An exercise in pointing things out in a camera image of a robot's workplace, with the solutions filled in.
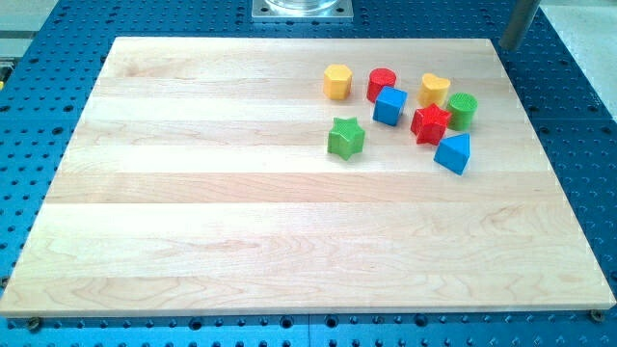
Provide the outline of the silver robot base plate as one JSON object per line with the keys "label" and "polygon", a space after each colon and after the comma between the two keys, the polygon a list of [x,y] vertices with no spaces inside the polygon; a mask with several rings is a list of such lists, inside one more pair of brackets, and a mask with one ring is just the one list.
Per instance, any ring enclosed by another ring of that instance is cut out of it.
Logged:
{"label": "silver robot base plate", "polygon": [[352,0],[253,0],[252,22],[351,22]]}

